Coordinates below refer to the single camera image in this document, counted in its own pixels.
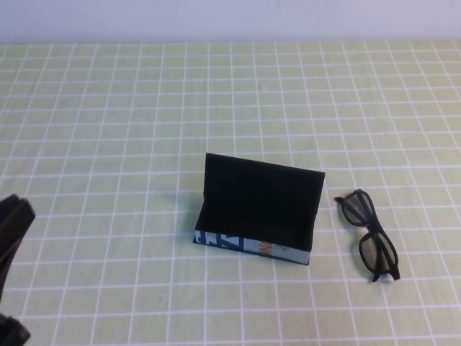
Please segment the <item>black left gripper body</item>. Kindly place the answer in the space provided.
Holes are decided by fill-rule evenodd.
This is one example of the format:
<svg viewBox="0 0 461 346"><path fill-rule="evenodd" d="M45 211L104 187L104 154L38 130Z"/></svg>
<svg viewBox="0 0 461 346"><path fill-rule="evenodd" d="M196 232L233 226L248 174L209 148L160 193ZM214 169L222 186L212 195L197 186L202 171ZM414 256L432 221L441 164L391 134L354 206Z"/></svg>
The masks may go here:
<svg viewBox="0 0 461 346"><path fill-rule="evenodd" d="M23 346L29 338L30 332L20 321L1 315L1 346Z"/></svg>

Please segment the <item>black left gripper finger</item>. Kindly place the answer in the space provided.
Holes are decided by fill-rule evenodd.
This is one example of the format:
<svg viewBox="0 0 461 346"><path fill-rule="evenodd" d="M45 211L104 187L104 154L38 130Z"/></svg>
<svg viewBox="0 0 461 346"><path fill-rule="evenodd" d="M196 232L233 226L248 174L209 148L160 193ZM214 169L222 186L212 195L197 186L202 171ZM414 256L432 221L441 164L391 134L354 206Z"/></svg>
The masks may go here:
<svg viewBox="0 0 461 346"><path fill-rule="evenodd" d="M21 229L21 199L13 194L1 201L1 234L19 234Z"/></svg>
<svg viewBox="0 0 461 346"><path fill-rule="evenodd" d="M28 200L21 200L20 207L21 229L19 234L7 232L1 234L1 294L3 294L6 277L12 260L21 244L25 234L35 219L35 212Z"/></svg>

